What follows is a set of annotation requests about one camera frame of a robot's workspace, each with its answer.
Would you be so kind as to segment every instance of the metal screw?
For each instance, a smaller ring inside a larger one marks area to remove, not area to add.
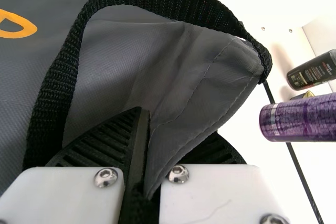
[[[118,173],[112,168],[104,168],[95,175],[94,184],[100,188],[113,185],[118,179]]]
[[[289,222],[280,215],[268,214],[260,219],[260,224],[289,224]]]
[[[168,174],[168,180],[174,184],[182,184],[189,179],[189,171],[183,165],[175,165]]]

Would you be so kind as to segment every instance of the stitched seam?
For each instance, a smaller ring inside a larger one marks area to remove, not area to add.
[[[172,120],[170,120],[170,121],[168,121],[168,122],[159,124],[158,126],[156,126],[156,127],[153,129],[150,138],[153,136],[155,130],[156,130],[159,126],[164,125],[164,124],[171,123],[171,122],[173,122],[174,120],[176,120],[178,117],[180,117],[180,115],[182,115],[182,113],[184,112],[185,108],[188,106],[190,99],[193,97],[193,95],[194,95],[196,89],[198,88],[199,84],[201,84],[201,82],[204,80],[204,78],[205,78],[206,74],[208,73],[208,71],[209,71],[211,65],[212,65],[212,64],[215,62],[215,60],[216,60],[216,59],[217,59],[217,58],[224,52],[224,50],[225,50],[225,49],[232,43],[232,41],[234,41],[234,40],[236,40],[236,39],[237,39],[237,38],[232,39],[232,40],[231,40],[225,47],[223,47],[222,50],[221,50],[221,51],[216,55],[216,57],[213,59],[213,61],[209,64],[208,68],[205,70],[205,73],[204,73],[203,77],[201,78],[201,80],[200,80],[199,83],[197,84],[196,88],[193,90],[193,93],[192,93],[191,96],[189,97],[187,103],[185,104],[185,106],[184,106],[183,110],[180,112],[180,114],[177,115],[174,119],[172,119]]]
[[[218,121],[220,121],[232,108],[232,106],[235,104],[235,102],[237,101],[237,99],[241,96],[241,94],[246,90],[246,88],[248,87],[248,85],[251,83],[251,80],[255,77],[255,72],[257,70],[259,62],[256,63],[256,66],[254,67],[253,73],[251,75],[251,78],[249,79],[249,81],[247,82],[247,84],[245,85],[245,87],[243,88],[243,90],[239,93],[239,95],[235,98],[235,100],[230,104],[228,110],[226,111],[226,113],[224,115],[222,115],[217,121],[215,121],[212,125],[210,125],[209,127],[207,127],[204,131],[200,132],[197,136],[193,137],[192,139],[190,139],[185,145],[187,145],[188,143],[190,143],[192,140],[198,138],[199,135],[203,134],[206,130],[208,130],[210,127],[212,127],[213,125],[215,125]],[[163,166],[163,168],[161,169],[161,171],[159,172],[159,174],[157,175],[157,177],[154,180],[154,184],[151,186],[151,188],[148,190],[148,193],[146,195],[146,197],[148,197],[148,195],[150,194],[150,191],[153,189],[153,187],[156,184],[156,181],[159,177],[161,177],[161,174],[164,170],[164,168],[166,167],[166,165],[175,158],[175,156],[181,151],[183,147],[179,148],[174,155],[172,155],[172,157],[165,163],[165,165]]]

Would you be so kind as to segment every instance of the gray fabric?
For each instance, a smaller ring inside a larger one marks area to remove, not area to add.
[[[26,38],[0,38],[2,191],[20,173],[39,87],[85,1],[0,0],[38,27]],[[262,71],[239,38],[137,7],[105,8],[85,30],[64,145],[122,111],[149,110],[145,193],[151,197],[169,169],[236,112]]]

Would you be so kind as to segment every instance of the black bottle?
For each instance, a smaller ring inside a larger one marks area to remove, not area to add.
[[[336,79],[336,49],[332,49],[287,73],[287,82],[294,90],[307,89]]]

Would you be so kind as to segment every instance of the scratched white surface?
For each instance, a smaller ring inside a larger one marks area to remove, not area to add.
[[[259,224],[268,213],[284,216],[256,166],[185,167],[187,182],[162,183],[160,224]]]

